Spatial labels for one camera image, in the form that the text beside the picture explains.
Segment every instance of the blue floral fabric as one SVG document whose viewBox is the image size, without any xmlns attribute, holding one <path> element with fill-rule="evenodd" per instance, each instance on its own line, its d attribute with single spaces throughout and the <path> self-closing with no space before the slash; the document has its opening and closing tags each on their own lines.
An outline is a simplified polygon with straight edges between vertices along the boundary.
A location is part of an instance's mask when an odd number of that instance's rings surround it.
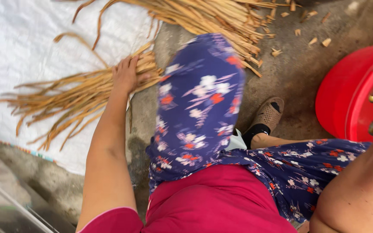
<svg viewBox="0 0 373 233">
<path fill-rule="evenodd" d="M 212 165 L 245 166 L 287 220 L 310 219 L 319 194 L 370 143 L 321 139 L 225 151 L 243 93 L 240 58 L 220 34 L 198 35 L 178 51 L 159 87 L 150 157 L 150 192 L 163 181 Z"/>
</svg>

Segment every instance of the sandal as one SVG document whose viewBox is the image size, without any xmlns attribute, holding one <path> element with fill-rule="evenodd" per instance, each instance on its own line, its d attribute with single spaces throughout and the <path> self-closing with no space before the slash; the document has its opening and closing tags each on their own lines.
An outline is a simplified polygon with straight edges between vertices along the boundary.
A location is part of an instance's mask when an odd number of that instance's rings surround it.
<svg viewBox="0 0 373 233">
<path fill-rule="evenodd" d="M 277 103 L 279 112 L 272 106 L 271 103 Z M 251 129 L 256 124 L 264 124 L 270 129 L 270 133 L 276 128 L 281 119 L 284 110 L 284 101 L 279 97 L 272 97 L 267 99 L 257 110 L 256 118 L 254 119 Z"/>
</svg>

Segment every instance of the red basin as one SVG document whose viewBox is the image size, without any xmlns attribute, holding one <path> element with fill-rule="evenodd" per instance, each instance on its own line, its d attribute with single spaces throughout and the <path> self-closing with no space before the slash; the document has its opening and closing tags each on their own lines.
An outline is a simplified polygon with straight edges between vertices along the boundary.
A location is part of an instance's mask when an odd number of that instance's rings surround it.
<svg viewBox="0 0 373 233">
<path fill-rule="evenodd" d="M 316 96 L 316 116 L 322 127 L 339 139 L 373 141 L 373 46 L 339 61 L 324 77 Z"/>
</svg>

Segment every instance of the concrete floor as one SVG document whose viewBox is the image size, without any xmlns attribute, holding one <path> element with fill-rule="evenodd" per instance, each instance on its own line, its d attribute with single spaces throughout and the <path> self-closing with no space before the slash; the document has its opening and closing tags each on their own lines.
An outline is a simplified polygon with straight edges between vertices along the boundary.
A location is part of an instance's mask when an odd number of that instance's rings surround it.
<svg viewBox="0 0 373 233">
<path fill-rule="evenodd" d="M 279 96 L 285 100 L 283 118 L 273 132 L 284 139 L 329 138 L 315 116 L 316 90 L 324 75 L 341 58 L 357 49 L 373 45 L 373 0 L 339 0 L 312 5 L 319 14 L 300 24 L 302 8 L 286 18 L 280 13 L 289 12 L 282 7 L 270 30 L 275 39 L 264 39 L 259 47 L 264 64 L 262 78 L 248 72 L 245 94 L 236 127 L 245 131 L 258 106 L 268 97 Z M 332 12 L 329 19 L 320 20 Z M 295 37 L 294 30 L 301 29 Z M 154 50 L 158 65 L 164 67 L 179 46 L 193 35 L 179 26 L 163 24 Z M 319 41 L 331 38 L 329 47 L 320 43 L 308 46 L 317 37 Z M 283 54 L 274 58 L 271 48 L 282 49 Z M 126 156 L 132 182 L 135 186 L 138 210 L 144 216 L 148 205 L 148 158 L 145 147 L 155 128 L 156 87 L 135 95 L 132 99 L 133 129 L 127 130 Z M 32 188 L 73 224 L 77 223 L 82 201 L 84 177 L 73 175 L 53 163 L 30 156 L 9 146 L 0 145 L 0 158 L 23 178 Z"/>
</svg>

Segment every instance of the white cloth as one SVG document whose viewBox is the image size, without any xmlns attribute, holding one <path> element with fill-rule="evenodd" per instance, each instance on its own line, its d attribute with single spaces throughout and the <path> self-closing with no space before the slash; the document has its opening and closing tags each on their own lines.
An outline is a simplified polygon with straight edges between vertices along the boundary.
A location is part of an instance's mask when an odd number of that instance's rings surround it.
<svg viewBox="0 0 373 233">
<path fill-rule="evenodd" d="M 225 151 L 230 151 L 232 149 L 247 149 L 244 140 L 241 137 L 241 132 L 236 129 L 237 136 L 231 135 L 230 144 L 225 148 Z"/>
<path fill-rule="evenodd" d="M 53 43 L 58 34 L 66 31 L 81 35 L 90 44 L 95 41 L 99 11 L 107 0 L 98 0 L 83 8 L 72 24 L 75 10 L 81 3 L 0 0 L 0 94 L 27 93 L 29 89 L 13 90 L 13 87 L 104 67 L 75 38 L 64 37 L 59 43 Z M 109 65 L 116 64 L 152 40 L 152 37 L 146 38 L 150 21 L 145 8 L 122 2 L 112 5 L 102 16 L 101 38 L 96 51 Z M 152 36 L 158 25 L 156 21 L 154 23 Z M 20 116 L 11 116 L 11 111 L 6 103 L 0 104 L 0 140 L 31 151 L 36 151 L 42 141 L 32 145 L 27 142 L 45 134 L 59 118 L 52 117 L 30 127 L 24 124 L 16 137 L 15 128 Z M 52 141 L 48 152 L 39 153 L 54 159 L 68 171 L 83 175 L 97 122 L 69 139 L 61 152 L 60 146 L 71 127 Z"/>
</svg>

